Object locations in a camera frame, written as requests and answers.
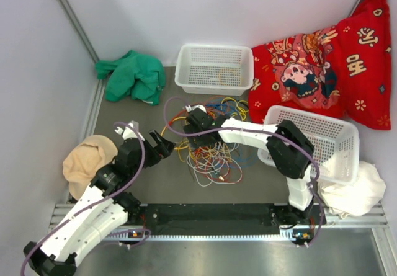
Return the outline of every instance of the green cloth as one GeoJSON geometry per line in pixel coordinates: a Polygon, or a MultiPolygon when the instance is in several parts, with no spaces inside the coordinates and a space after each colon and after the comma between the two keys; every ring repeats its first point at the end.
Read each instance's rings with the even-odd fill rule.
{"type": "Polygon", "coordinates": [[[115,61],[98,61],[95,69],[98,79],[105,79],[112,73],[105,90],[107,100],[117,102],[131,96],[151,105],[159,104],[166,73],[157,58],[129,51],[115,61]]]}

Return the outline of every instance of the tan fabric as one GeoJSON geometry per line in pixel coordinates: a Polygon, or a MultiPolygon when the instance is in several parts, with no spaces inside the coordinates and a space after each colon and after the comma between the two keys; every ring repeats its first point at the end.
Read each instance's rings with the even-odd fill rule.
{"type": "Polygon", "coordinates": [[[63,161],[63,175],[69,181],[69,191],[78,200],[95,173],[117,155],[117,148],[106,136],[88,136],[63,161]]]}

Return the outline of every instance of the red pillow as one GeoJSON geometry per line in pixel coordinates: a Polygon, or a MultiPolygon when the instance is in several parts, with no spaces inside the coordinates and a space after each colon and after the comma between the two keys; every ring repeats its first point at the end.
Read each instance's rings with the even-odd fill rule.
{"type": "Polygon", "coordinates": [[[390,46],[386,0],[364,0],[336,26],[253,48],[252,121],[281,104],[389,130],[390,46]]]}

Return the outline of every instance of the metal floor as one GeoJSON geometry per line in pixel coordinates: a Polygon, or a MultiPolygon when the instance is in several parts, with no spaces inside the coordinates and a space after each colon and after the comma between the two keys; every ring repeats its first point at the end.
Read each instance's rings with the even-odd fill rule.
{"type": "Polygon", "coordinates": [[[290,242],[147,242],[97,246],[75,276],[384,276],[370,229],[325,229],[309,249],[290,242]]]}
{"type": "MultiPolygon", "coordinates": [[[[113,123],[135,120],[148,138],[149,130],[163,129],[163,105],[168,98],[182,96],[189,102],[209,98],[184,93],[174,84],[174,68],[166,68],[166,74],[168,83],[161,105],[152,107],[129,98],[117,103],[102,99],[94,133],[105,135],[119,145],[122,139],[114,133],[113,123]]],[[[176,102],[169,110],[169,118],[181,108],[176,102]]],[[[169,132],[164,137],[180,140],[169,132]]],[[[255,154],[256,150],[244,148],[243,153],[255,154]]],[[[176,153],[143,170],[130,192],[143,203],[285,203],[288,200],[284,176],[260,161],[244,169],[240,184],[201,188],[176,153]]],[[[309,249],[296,249],[290,242],[258,241],[148,241],[131,251],[125,246],[104,244],[85,258],[76,276],[386,275],[370,228],[324,229],[309,249]]]]}

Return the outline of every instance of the white plastic basket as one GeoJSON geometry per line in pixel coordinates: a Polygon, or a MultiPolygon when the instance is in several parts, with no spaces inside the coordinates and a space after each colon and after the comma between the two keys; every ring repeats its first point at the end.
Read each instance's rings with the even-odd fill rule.
{"type": "Polygon", "coordinates": [[[252,87],[254,56],[248,47],[184,45],[175,83],[186,93],[240,96],[252,87]]]}
{"type": "MultiPolygon", "coordinates": [[[[353,124],[314,113],[279,105],[267,112],[265,124],[292,121],[314,145],[314,160],[320,165],[322,180],[349,185],[355,182],[359,168],[359,131],[353,124]]],[[[268,151],[259,149],[259,159],[275,166],[268,151]]],[[[312,167],[311,175],[315,176],[312,167]]]]}

